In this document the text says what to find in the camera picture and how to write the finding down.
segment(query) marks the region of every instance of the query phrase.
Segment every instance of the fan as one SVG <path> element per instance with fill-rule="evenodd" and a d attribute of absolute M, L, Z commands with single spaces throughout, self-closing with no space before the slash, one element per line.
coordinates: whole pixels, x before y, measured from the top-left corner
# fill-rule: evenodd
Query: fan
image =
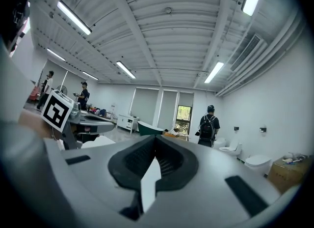
<path fill-rule="evenodd" d="M 59 90 L 60 92 L 62 92 L 64 95 L 67 95 L 68 93 L 68 90 L 67 88 L 63 85 L 62 87 L 61 86 L 58 86 L 57 87 L 57 90 Z"/>

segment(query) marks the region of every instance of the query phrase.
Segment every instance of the white cloth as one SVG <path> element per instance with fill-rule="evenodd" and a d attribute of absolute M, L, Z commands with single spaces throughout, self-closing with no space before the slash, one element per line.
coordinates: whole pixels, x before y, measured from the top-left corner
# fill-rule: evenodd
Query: white cloth
<path fill-rule="evenodd" d="M 48 79 L 47 84 L 46 84 L 46 86 L 45 86 L 45 90 L 46 90 L 47 86 L 49 86 L 48 89 L 47 89 L 47 91 L 46 91 L 46 94 L 50 94 L 51 88 L 52 88 L 52 82 L 53 82 L 53 79 L 52 79 L 52 78 Z"/>

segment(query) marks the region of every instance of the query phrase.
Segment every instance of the window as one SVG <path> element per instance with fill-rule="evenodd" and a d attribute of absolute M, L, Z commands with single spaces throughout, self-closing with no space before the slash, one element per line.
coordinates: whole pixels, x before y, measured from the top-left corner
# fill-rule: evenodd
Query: window
<path fill-rule="evenodd" d="M 192 107 L 178 106 L 175 128 L 178 128 L 180 132 L 187 135 L 190 132 L 191 114 Z"/>

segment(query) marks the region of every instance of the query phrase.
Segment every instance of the man in white shirt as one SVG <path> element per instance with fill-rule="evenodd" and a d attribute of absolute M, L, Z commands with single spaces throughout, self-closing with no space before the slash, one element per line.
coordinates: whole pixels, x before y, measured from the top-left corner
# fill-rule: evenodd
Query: man in white shirt
<path fill-rule="evenodd" d="M 49 71 L 48 81 L 47 81 L 47 84 L 45 86 L 45 94 L 43 95 L 43 97 L 41 97 L 39 99 L 39 103 L 38 103 L 37 108 L 36 108 L 38 111 L 40 111 L 40 107 L 46 103 L 48 96 L 51 92 L 52 82 L 53 82 L 53 79 L 52 79 L 53 74 L 54 74 L 53 71 Z"/>

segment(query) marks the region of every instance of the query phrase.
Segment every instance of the black backpack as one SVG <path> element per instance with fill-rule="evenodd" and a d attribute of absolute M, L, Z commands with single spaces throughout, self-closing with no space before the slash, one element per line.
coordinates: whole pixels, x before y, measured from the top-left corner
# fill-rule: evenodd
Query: black backpack
<path fill-rule="evenodd" d="M 215 127 L 214 127 L 214 120 L 216 119 L 215 116 L 212 116 L 210 119 L 207 115 L 204 116 L 204 122 L 200 126 L 200 137 L 206 139 L 214 139 L 215 135 Z"/>

